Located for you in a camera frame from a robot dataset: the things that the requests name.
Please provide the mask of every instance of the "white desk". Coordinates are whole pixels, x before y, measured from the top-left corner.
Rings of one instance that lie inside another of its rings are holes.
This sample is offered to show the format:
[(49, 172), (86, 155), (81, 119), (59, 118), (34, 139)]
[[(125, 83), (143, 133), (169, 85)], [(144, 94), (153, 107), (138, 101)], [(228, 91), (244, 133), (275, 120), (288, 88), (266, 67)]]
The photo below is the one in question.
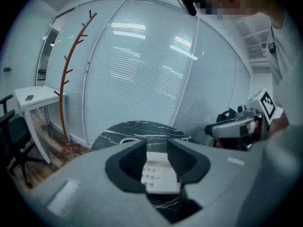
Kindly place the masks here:
[[(43, 149), (36, 131), (34, 129), (33, 121), (30, 116), (30, 111), (39, 107), (43, 107), (49, 104), (59, 102), (59, 97), (53, 92), (54, 89), (47, 86), (39, 86), (39, 87), (27, 87), (20, 88), (15, 90), (15, 95), (18, 101), (19, 113), (20, 115), (24, 115), (24, 118), (27, 122), (27, 126), (32, 135), (32, 138), (40, 151), (42, 157), (50, 163), (51, 160), (48, 157), (47, 153)], [(34, 98), (31, 101), (25, 101), (28, 95), (34, 95)], [(66, 125), (66, 115), (65, 115), (65, 97), (63, 97), (63, 119)], [(68, 140), (70, 141), (70, 135), (67, 132)]]

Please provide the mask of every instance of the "person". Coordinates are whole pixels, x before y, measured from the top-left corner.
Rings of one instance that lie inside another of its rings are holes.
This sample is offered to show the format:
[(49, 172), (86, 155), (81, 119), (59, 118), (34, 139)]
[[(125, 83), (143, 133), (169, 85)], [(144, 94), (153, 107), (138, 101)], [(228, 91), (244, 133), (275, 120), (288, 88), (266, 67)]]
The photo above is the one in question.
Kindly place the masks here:
[[(218, 12), (228, 16), (251, 16), (263, 13), (270, 18), (271, 28), (267, 41), (267, 58), (276, 87), (292, 68), (303, 61), (302, 37), (291, 16), (276, 0), (206, 0)], [(289, 125), (287, 112), (272, 121), (269, 136)]]

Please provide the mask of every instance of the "black chair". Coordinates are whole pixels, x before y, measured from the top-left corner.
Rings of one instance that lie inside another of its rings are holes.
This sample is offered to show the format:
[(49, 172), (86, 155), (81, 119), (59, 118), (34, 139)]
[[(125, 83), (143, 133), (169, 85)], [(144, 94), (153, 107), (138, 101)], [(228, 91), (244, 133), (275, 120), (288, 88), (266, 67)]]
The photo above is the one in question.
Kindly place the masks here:
[(8, 167), (12, 158), (16, 160), (9, 168), (9, 172), (12, 175), (14, 174), (14, 169), (16, 166), (21, 165), (22, 174), (28, 188), (32, 188), (32, 184), (27, 181), (27, 176), (25, 173), (25, 162), (34, 161), (34, 162), (43, 162), (47, 164), (46, 161), (42, 159), (37, 159), (33, 157), (28, 157), (28, 153), (35, 146), (32, 144), (24, 151), (20, 151), (22, 148), (25, 148), (25, 145), (30, 141), (31, 135), (27, 127), (27, 123), (23, 117), (17, 117), (15, 119), (10, 119), (15, 115), (15, 110), (7, 112), (6, 102), (11, 99), (13, 95), (9, 95), (2, 100), (0, 100), (0, 105), (3, 105), (4, 115), (0, 117), (0, 133), (1, 133), (1, 144), (2, 144), (2, 162), (5, 164), (5, 167)]

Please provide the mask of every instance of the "wooden coat rack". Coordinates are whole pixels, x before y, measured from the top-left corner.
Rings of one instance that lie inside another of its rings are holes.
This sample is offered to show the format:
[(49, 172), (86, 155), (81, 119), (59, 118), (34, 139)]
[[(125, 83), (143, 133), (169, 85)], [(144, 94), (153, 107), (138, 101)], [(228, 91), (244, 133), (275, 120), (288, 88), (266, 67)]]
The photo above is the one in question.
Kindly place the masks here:
[(68, 141), (68, 137), (66, 134), (66, 128), (65, 128), (65, 122), (63, 119), (63, 88), (64, 85), (66, 83), (69, 82), (69, 80), (65, 81), (65, 76), (67, 73), (70, 73), (71, 71), (73, 71), (73, 69), (67, 70), (68, 65), (70, 63), (71, 60), (71, 56), (76, 48), (76, 45), (80, 44), (81, 42), (83, 42), (83, 39), (80, 40), (80, 38), (83, 37), (87, 37), (87, 35), (84, 35), (84, 31), (87, 28), (87, 26), (91, 23), (91, 21), (94, 19), (94, 17), (97, 15), (97, 13), (94, 13), (93, 15), (91, 15), (91, 10), (89, 11), (89, 20), (86, 22), (86, 24), (82, 23), (83, 28), (80, 30), (77, 38), (75, 39), (74, 43), (72, 44), (71, 50), (68, 54), (68, 57), (66, 58), (66, 56), (64, 56), (66, 62), (65, 62), (65, 66), (64, 66), (64, 70), (63, 70), (63, 74), (62, 74), (62, 78), (61, 78), (61, 85), (60, 85), (60, 93), (54, 91), (55, 94), (57, 94), (59, 96), (59, 109), (60, 109), (60, 119), (61, 119), (61, 125), (62, 125), (62, 129), (63, 129), (63, 134), (64, 134), (64, 139), (65, 139), (65, 147), (62, 150), (61, 154), (66, 150), (69, 149), (74, 155), (74, 151), (71, 148), (70, 142)]

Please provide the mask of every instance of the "smartphone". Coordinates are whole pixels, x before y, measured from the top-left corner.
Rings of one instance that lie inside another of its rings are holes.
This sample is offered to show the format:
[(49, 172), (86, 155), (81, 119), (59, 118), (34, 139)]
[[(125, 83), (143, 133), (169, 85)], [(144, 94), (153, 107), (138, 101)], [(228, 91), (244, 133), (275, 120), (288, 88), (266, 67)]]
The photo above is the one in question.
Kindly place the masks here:
[(32, 101), (34, 98), (34, 95), (28, 95), (25, 99), (25, 101)]

